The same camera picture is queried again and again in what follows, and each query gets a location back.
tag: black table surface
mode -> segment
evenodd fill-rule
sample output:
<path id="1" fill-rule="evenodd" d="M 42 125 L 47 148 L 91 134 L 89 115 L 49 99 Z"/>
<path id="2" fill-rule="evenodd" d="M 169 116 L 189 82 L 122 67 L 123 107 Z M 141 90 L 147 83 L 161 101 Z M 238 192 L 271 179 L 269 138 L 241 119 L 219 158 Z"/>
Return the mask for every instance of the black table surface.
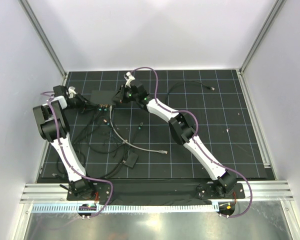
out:
<path id="1" fill-rule="evenodd" d="M 119 90 L 126 81 L 127 71 L 88 71 L 70 72 L 66 86 L 73 86 L 87 99 L 93 90 Z M 241 172 L 247 178 L 266 178 L 247 105 L 235 70 L 160 70 L 158 71 L 158 99 L 164 102 L 168 89 L 177 82 L 194 80 L 214 87 L 206 89 L 200 84 L 186 82 L 179 84 L 168 97 L 168 105 L 177 110 L 189 110 L 199 122 L 198 135 L 205 146 L 223 165 Z M 136 79 L 143 82 L 146 90 L 154 94 L 156 79 L 150 71 L 137 71 Z M 131 140 L 138 126 L 143 122 L 134 143 L 136 146 L 167 150 L 168 154 L 146 152 L 132 149 L 138 154 L 134 168 L 123 166 L 114 178 L 121 179 L 192 179 L 208 178 L 209 175 L 199 161 L 184 147 L 174 143 L 169 126 L 156 115 L 141 110 L 135 103 L 122 104 L 113 111 L 113 121 L 120 134 Z M 76 134 L 91 119 L 91 112 L 82 114 L 77 110 L 65 111 L 70 124 L 70 137 Z M 105 112 L 102 119 L 109 119 Z M 97 149 L 106 151 L 116 147 L 109 138 L 114 134 L 110 127 L 101 124 L 100 129 L 92 134 L 89 142 Z M 108 173 L 117 164 L 123 154 L 123 148 L 117 153 L 101 154 L 91 150 L 87 144 L 80 145 L 86 157 L 85 168 L 89 176 L 99 177 Z M 52 178 L 57 173 L 58 154 L 48 147 L 40 179 Z"/>

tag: white panel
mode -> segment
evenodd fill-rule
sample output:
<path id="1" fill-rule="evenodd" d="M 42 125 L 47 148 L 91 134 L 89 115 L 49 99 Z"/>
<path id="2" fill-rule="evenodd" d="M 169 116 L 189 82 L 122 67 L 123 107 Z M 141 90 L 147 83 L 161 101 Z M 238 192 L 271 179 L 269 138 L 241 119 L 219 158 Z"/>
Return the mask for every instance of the white panel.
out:
<path id="1" fill-rule="evenodd" d="M 239 68 L 275 0 L 30 0 L 67 71 Z"/>
<path id="2" fill-rule="evenodd" d="M 300 209 L 300 0 L 287 0 L 245 73 L 281 179 Z"/>
<path id="3" fill-rule="evenodd" d="M 0 240 L 8 239 L 44 141 L 32 107 L 62 77 L 17 0 L 0 0 Z"/>

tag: wire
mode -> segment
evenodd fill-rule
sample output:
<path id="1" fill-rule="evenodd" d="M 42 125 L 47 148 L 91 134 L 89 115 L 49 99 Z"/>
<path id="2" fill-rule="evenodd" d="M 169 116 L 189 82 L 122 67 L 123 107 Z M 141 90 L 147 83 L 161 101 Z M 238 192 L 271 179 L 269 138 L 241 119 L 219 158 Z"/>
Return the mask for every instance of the wire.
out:
<path id="1" fill-rule="evenodd" d="M 169 113 L 172 113 L 172 114 L 175 114 L 175 113 L 188 113 L 188 114 L 190 114 L 190 115 L 193 117 L 194 122 L 195 122 L 195 131 L 194 131 L 194 134 L 193 134 L 193 136 L 192 136 L 192 140 L 193 140 L 193 142 L 198 146 L 198 148 L 201 150 L 201 152 L 204 154 L 204 156 L 205 156 L 206 158 L 208 158 L 208 159 L 209 159 L 212 163 L 214 163 L 215 165 L 217 165 L 217 166 L 219 166 L 219 167 L 221 167 L 221 168 L 224 168 L 224 169 L 226 169 L 226 170 L 229 170 L 229 171 L 231 171 L 231 172 L 233 172 L 233 173 L 239 175 L 239 176 L 246 182 L 246 184 L 247 184 L 247 186 L 248 186 L 248 188 L 249 188 L 249 191 L 250 191 L 250 201 L 249 201 L 249 204 L 248 204 L 247 208 L 246 208 L 242 213 L 239 213 L 239 214 L 236 214 L 236 215 L 231 215 L 231 216 L 229 216 L 229 215 L 221 214 L 221 216 L 226 217 L 226 218 L 237 218 L 237 217 L 240 217 L 240 216 L 244 215 L 244 214 L 250 209 L 250 207 L 251 207 L 251 205 L 252 205 L 252 201 L 253 201 L 253 193 L 252 193 L 252 189 L 251 189 L 251 186 L 250 186 L 248 180 L 247 180 L 247 179 L 245 178 L 245 176 L 243 176 L 240 172 L 238 172 L 238 171 L 236 171 L 236 170 L 234 170 L 234 169 L 232 169 L 232 168 L 230 168 L 230 167 L 223 166 L 222 164 L 220 164 L 220 163 L 214 161 L 212 158 L 210 158 L 210 157 L 205 153 L 205 151 L 201 148 L 200 144 L 195 140 L 195 137 L 197 136 L 198 130 L 199 130 L 199 124 L 198 124 L 198 120 L 197 120 L 196 116 L 195 116 L 192 112 L 187 111 L 187 110 L 170 111 L 170 110 L 167 109 L 166 107 L 162 106 L 162 105 L 158 102 L 158 99 L 157 99 L 157 92 L 158 92 L 158 85 L 159 85 L 159 78 L 158 78 L 157 72 L 156 72 L 153 68 L 151 68 L 151 67 L 144 66 L 144 67 L 138 67 L 138 68 L 136 68 L 136 69 L 130 71 L 130 73 L 133 73 L 133 72 L 138 71 L 138 70 L 140 70 L 140 69 L 149 69 L 149 70 L 153 71 L 153 73 L 154 73 L 154 75 L 155 75 L 155 80 L 156 80 L 156 83 L 155 83 L 155 91 L 154 91 L 154 100 L 155 100 L 155 103 L 156 103 L 160 108 L 162 108 L 163 110 L 165 110 L 165 111 L 167 111 L 167 112 L 169 112 Z"/>
<path id="2" fill-rule="evenodd" d="M 44 92 L 40 93 L 40 95 L 50 97 L 50 98 L 51 98 L 52 94 L 54 94 L 53 91 L 44 91 Z"/>
<path id="3" fill-rule="evenodd" d="M 209 90 L 212 90 L 212 91 L 215 90 L 214 87 L 212 87 L 212 86 L 207 86 L 207 85 L 203 84 L 203 83 L 200 82 L 200 81 L 194 81 L 194 80 L 179 81 L 179 82 L 177 82 L 176 84 L 174 84 L 174 85 L 169 89 L 168 93 L 166 94 L 165 99 L 164 99 L 164 103 L 165 103 L 166 105 L 168 105 L 168 96 L 169 96 L 169 94 L 172 92 L 172 90 L 175 89 L 176 86 L 178 86 L 178 85 L 180 85 L 180 84 L 184 84 L 184 83 L 197 83 L 197 84 L 200 84 L 200 85 L 204 86 L 206 89 L 209 89 Z"/>
<path id="4" fill-rule="evenodd" d="M 69 168 L 74 172 L 76 173 L 77 175 L 79 175 L 80 177 L 84 178 L 84 179 L 87 179 L 87 180 L 90 180 L 90 181 L 94 181 L 94 182 L 100 182 L 100 183 L 106 183 L 106 184 L 109 184 L 111 189 L 110 189 L 110 193 L 109 193 L 109 196 L 108 196 L 108 199 L 106 200 L 105 204 L 102 206 L 102 208 L 92 214 L 90 217 L 93 218 L 95 216 L 98 216 L 105 208 L 106 206 L 109 204 L 110 200 L 111 200 L 111 197 L 113 195 L 113 192 L 114 192 L 114 185 L 112 184 L 112 182 L 108 181 L 108 180 L 103 180 L 103 179 L 97 179 L 97 178 L 93 178 L 93 177 L 88 177 L 88 176 L 85 176 L 85 175 L 82 175 L 80 172 L 78 172 L 73 166 L 71 166 L 71 164 L 69 163 L 68 159 L 67 159 L 67 156 L 65 154 L 65 151 L 64 151 L 64 148 L 61 144 L 61 141 L 60 141 L 60 129 L 59 129 L 59 124 L 58 124 L 58 119 L 57 119 L 57 116 L 56 116 L 56 112 L 54 110 L 54 108 L 52 107 L 51 105 L 51 101 L 52 101 L 53 98 L 50 98 L 48 99 L 46 102 L 48 104 L 48 106 L 50 107 L 51 109 L 51 113 L 53 115 L 53 118 L 54 118 L 54 123 L 55 123 L 55 127 L 57 129 L 56 131 L 56 139 L 58 141 L 58 144 L 59 144 L 59 147 L 60 147 L 60 151 L 62 153 L 62 156 L 66 162 L 66 164 L 69 166 Z"/>
<path id="5" fill-rule="evenodd" d="M 136 140 L 136 137 L 138 135 L 138 133 L 140 132 L 141 130 L 141 124 L 139 125 L 139 127 L 137 128 L 137 130 L 135 131 L 135 133 L 133 134 L 132 136 L 132 139 L 131 139 L 131 143 L 133 144 L 134 141 Z M 100 176 L 98 177 L 99 179 L 109 179 L 109 178 L 113 178 L 119 171 L 120 169 L 122 168 L 122 165 L 123 165 L 123 161 L 125 160 L 126 158 L 126 154 L 128 153 L 128 151 L 130 150 L 131 146 L 128 147 L 128 149 L 126 150 L 126 148 L 124 147 L 124 152 L 123 152 L 123 156 L 121 158 L 121 160 L 116 164 L 116 166 L 110 171 L 108 172 L 107 174 L 103 175 L 103 176 Z"/>
<path id="6" fill-rule="evenodd" d="M 236 196 L 236 192 L 235 191 L 233 191 L 233 198 L 234 198 L 234 203 L 232 203 L 231 204 L 231 206 L 234 206 L 234 205 L 236 205 L 237 204 L 237 196 Z"/>
<path id="7" fill-rule="evenodd" d="M 127 140 L 125 140 L 122 136 L 120 136 L 120 134 L 117 132 L 117 130 L 114 128 L 114 124 L 112 122 L 112 105 L 110 106 L 110 124 L 111 124 L 111 127 L 114 131 L 114 133 L 126 144 L 128 144 L 129 146 L 135 148 L 135 149 L 139 149 L 139 150 L 142 150 L 142 151 L 146 151 L 146 152 L 152 152 L 152 153 L 159 153 L 159 154 L 167 154 L 168 152 L 165 151 L 165 150 L 151 150 L 151 149 L 145 149 L 145 148 L 142 148 L 142 147 L 138 147 L 138 146 L 135 146 L 133 144 L 131 144 L 130 142 L 128 142 Z"/>

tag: aluminum frame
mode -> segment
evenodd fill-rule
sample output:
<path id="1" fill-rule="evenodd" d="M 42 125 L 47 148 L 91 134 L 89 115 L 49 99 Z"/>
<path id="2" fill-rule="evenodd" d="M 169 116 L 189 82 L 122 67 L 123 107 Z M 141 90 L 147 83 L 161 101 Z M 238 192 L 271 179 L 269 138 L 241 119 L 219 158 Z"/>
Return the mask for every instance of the aluminum frame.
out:
<path id="1" fill-rule="evenodd" d="M 268 147 L 268 143 L 264 137 L 265 134 L 264 134 L 263 128 L 260 125 L 260 121 L 258 119 L 258 114 L 254 107 L 253 101 L 250 97 L 249 87 L 246 83 L 244 75 L 239 70 L 237 70 L 236 73 L 238 75 L 238 79 L 239 79 L 239 82 L 241 85 L 243 97 L 245 99 L 246 107 L 249 112 L 249 116 L 250 116 L 252 127 L 253 127 L 253 130 L 255 133 L 256 141 L 257 141 L 258 147 L 260 149 L 260 154 L 262 157 L 262 161 L 264 163 L 264 167 L 272 168 L 274 177 L 277 179 L 277 171 L 276 171 L 275 165 L 273 164 L 272 156 L 271 156 L 271 153 L 270 153 L 269 147 Z"/>
<path id="2" fill-rule="evenodd" d="M 64 67 L 62 66 L 55 50 L 53 49 L 53 47 L 51 46 L 45 31 L 43 30 L 43 28 L 41 27 L 34 11 L 32 10 L 28 0 L 19 0 L 20 5 L 22 6 L 25 14 L 27 15 L 27 17 L 29 18 L 30 22 L 32 23 L 33 28 L 35 29 L 38 37 L 41 39 L 44 47 L 46 48 L 47 52 L 49 53 L 50 57 L 52 58 L 55 66 L 58 68 L 59 72 L 61 73 L 61 75 L 65 78 L 66 77 L 66 71 L 64 69 Z"/>
<path id="3" fill-rule="evenodd" d="M 254 40 L 247 56 L 245 57 L 243 64 L 240 68 L 240 72 L 244 73 L 245 70 L 247 69 L 251 59 L 253 58 L 253 56 L 255 55 L 257 49 L 259 48 L 260 44 L 262 43 L 263 39 L 265 38 L 266 34 L 268 33 L 272 23 L 274 22 L 274 20 L 276 19 L 278 13 L 280 12 L 280 10 L 282 9 L 282 7 L 284 6 L 286 0 L 276 0 L 271 11 L 269 12 L 261 30 L 259 31 L 256 39 Z"/>

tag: purple cable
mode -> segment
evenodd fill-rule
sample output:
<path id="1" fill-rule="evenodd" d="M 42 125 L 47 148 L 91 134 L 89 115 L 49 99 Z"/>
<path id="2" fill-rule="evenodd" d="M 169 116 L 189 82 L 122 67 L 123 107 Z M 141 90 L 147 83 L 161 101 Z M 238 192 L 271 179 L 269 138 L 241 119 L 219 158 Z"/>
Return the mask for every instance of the purple cable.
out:
<path id="1" fill-rule="evenodd" d="M 242 216 L 243 214 L 245 214 L 245 213 L 250 209 L 251 204 L 252 204 L 252 200 L 253 200 L 252 189 L 251 189 L 251 186 L 250 186 L 248 180 L 247 180 L 240 172 L 238 172 L 238 171 L 236 171 L 236 170 L 234 170 L 234 169 L 232 169 L 232 168 L 230 168 L 230 167 L 223 166 L 223 165 L 221 165 L 221 164 L 215 162 L 213 159 L 211 159 L 211 158 L 205 153 L 205 151 L 200 147 L 200 145 L 198 144 L 198 142 L 195 140 L 195 137 L 197 136 L 197 133 L 198 133 L 198 130 L 199 130 L 199 124 L 198 124 L 198 120 L 197 120 L 196 116 L 195 116 L 192 112 L 187 111 L 187 110 L 170 111 L 168 108 L 166 108 L 166 107 L 162 106 L 160 103 L 158 103 L 158 99 L 157 99 L 157 91 L 158 91 L 158 85 L 159 85 L 159 78 L 158 78 L 157 72 L 156 72 L 153 68 L 151 68 L 151 67 L 143 66 L 143 67 L 138 67 L 138 68 L 136 68 L 136 69 L 130 71 L 130 73 L 133 73 L 133 72 L 138 71 L 138 70 L 140 70 L 140 69 L 149 69 L 149 70 L 153 71 L 153 73 L 154 73 L 154 75 L 155 75 L 155 80 L 156 80 L 156 83 L 155 83 L 155 90 L 154 90 L 154 100 L 155 100 L 155 103 L 156 103 L 160 108 L 162 108 L 163 110 L 165 110 L 165 111 L 167 111 L 167 112 L 169 112 L 169 113 L 172 113 L 172 114 L 177 114 L 177 113 L 187 113 L 187 114 L 190 114 L 190 115 L 193 117 L 194 122 L 195 122 L 195 132 L 194 132 L 194 134 L 193 134 L 193 136 L 192 136 L 192 140 L 193 140 L 194 143 L 199 147 L 199 149 L 200 149 L 201 152 L 205 155 L 205 157 L 208 158 L 208 159 L 209 159 L 212 163 L 214 163 L 215 165 L 217 165 L 217 166 L 219 166 L 219 167 L 221 167 L 221 168 L 224 168 L 224 169 L 226 169 L 226 170 L 229 170 L 229 171 L 231 171 L 231 172 L 233 172 L 233 173 L 235 173 L 235 174 L 238 174 L 238 175 L 239 175 L 240 177 L 242 177 L 242 179 L 246 182 L 246 184 L 248 185 L 249 191 L 250 191 L 250 201 L 249 201 L 249 204 L 248 204 L 247 208 L 246 208 L 242 213 L 239 213 L 239 214 L 234 215 L 234 216 L 229 216 L 229 218 L 237 218 L 237 217 L 240 217 L 240 216 Z"/>
<path id="2" fill-rule="evenodd" d="M 47 96 L 47 97 L 51 98 L 53 93 L 54 93 L 53 91 L 44 91 L 44 92 L 40 93 L 40 95 Z"/>
<path id="3" fill-rule="evenodd" d="M 88 176 L 82 175 L 80 172 L 76 171 L 76 170 L 74 169 L 74 167 L 71 166 L 71 164 L 68 162 L 67 157 L 66 157 L 66 154 L 65 154 L 65 151 L 64 151 L 64 149 L 63 149 L 63 147 L 62 147 L 62 144 L 61 144 L 61 141 L 60 141 L 60 132 L 58 131 L 58 129 L 59 129 L 59 124 L 58 124 L 58 120 L 57 120 L 57 116 L 56 116 L 55 110 L 54 110 L 54 108 L 53 108 L 52 105 L 51 105 L 51 100 L 52 100 L 52 99 L 53 99 L 53 98 L 50 98 L 50 99 L 47 100 L 46 102 L 47 102 L 48 106 L 50 107 L 51 113 L 52 113 L 53 118 L 54 118 L 54 123 L 55 123 L 56 129 L 57 129 L 57 131 L 56 131 L 56 138 L 57 138 L 57 141 L 58 141 L 58 144 L 59 144 L 59 146 L 60 146 L 60 150 L 61 150 L 62 156 L 63 156 L 63 158 L 64 158 L 66 164 L 69 166 L 69 168 L 70 168 L 72 171 L 74 171 L 76 174 L 78 174 L 80 177 L 82 177 L 82 178 L 84 178 L 84 179 L 87 179 L 87 180 L 90 180 L 90 181 L 95 181 L 95 182 L 100 182 L 100 183 L 106 183 L 106 184 L 109 184 L 109 185 L 111 186 L 109 198 L 107 199 L 107 201 L 105 202 L 105 204 L 103 205 L 103 207 L 102 207 L 98 212 L 96 212 L 96 213 L 94 213 L 94 214 L 92 214 L 92 215 L 90 216 L 91 218 L 96 217 L 96 216 L 98 216 L 98 215 L 106 208 L 106 206 L 109 204 L 110 199 L 111 199 L 111 197 L 112 197 L 112 194 L 113 194 L 113 192 L 114 192 L 114 185 L 112 184 L 112 182 L 110 182 L 110 181 L 108 181 L 108 180 L 97 179 L 97 178 L 93 178 L 93 177 L 88 177 Z"/>

